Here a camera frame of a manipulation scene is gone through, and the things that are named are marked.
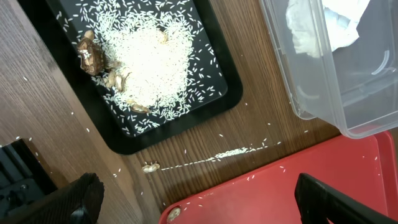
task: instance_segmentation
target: wood grain surface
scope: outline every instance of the wood grain surface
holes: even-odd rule
[[[171,203],[337,136],[333,126],[293,114],[259,1],[212,4],[244,86],[240,104],[135,155],[120,156],[102,140],[17,1],[0,1],[0,144],[32,138],[59,187],[85,172],[97,173],[106,188],[99,223],[120,224],[157,223]],[[141,171],[145,162],[176,166],[259,147],[265,138],[267,149],[221,162]]]

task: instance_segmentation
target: clear plastic container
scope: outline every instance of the clear plastic container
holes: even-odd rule
[[[321,0],[300,18],[309,21],[319,57],[296,54],[287,26],[289,0],[260,0],[294,113],[320,118],[349,138],[398,126],[398,1],[370,0],[357,27],[359,39],[331,51]]]

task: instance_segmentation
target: white paper towel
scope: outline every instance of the white paper towel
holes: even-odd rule
[[[359,38],[356,28],[370,0],[323,0],[330,47],[335,51]],[[286,11],[287,27],[292,31],[297,54],[320,56],[317,31],[313,26],[309,0],[290,0]]]

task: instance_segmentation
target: red tray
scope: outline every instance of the red tray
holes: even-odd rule
[[[301,223],[294,198],[306,172],[368,207],[398,220],[394,141],[388,132],[353,140],[344,136],[244,174],[168,207],[181,214],[170,224]]]

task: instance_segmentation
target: black tray rim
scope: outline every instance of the black tray rim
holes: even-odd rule
[[[122,132],[102,96],[97,92],[91,77],[80,69],[80,62],[76,57],[74,46],[70,43],[49,6],[49,4],[59,4],[59,2],[56,0],[18,0],[18,2],[47,46],[101,137],[115,153],[134,154],[230,110],[241,101],[243,85],[210,0],[193,0],[193,2],[218,59],[220,69],[227,82],[228,91],[221,98],[137,137],[128,137]]]

